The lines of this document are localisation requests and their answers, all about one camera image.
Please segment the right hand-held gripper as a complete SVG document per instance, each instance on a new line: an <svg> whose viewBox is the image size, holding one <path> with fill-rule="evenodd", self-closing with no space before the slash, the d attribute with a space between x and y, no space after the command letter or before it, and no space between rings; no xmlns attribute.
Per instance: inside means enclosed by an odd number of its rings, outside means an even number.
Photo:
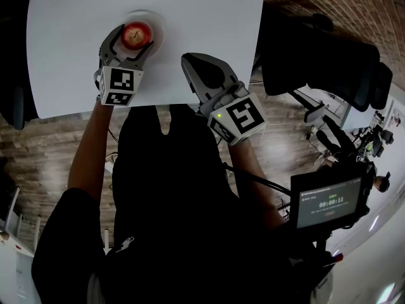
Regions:
<svg viewBox="0 0 405 304"><path fill-rule="evenodd" d="M233 146L266 126L263 108L230 65L203 53L185 53L181 67L186 80L202 105L199 111L208 127Z"/></svg>

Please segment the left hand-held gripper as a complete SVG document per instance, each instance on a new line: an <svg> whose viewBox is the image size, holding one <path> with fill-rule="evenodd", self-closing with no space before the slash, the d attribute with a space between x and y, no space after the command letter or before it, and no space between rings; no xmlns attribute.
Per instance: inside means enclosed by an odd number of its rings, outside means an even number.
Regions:
<svg viewBox="0 0 405 304"><path fill-rule="evenodd" d="M120 38L124 24L114 28L99 49L99 69L94 82L99 99L104 106L129 106L137 94L144 71L142 67L153 50L154 41L147 43L134 58L127 57L125 64L115 58L114 45Z"/></svg>

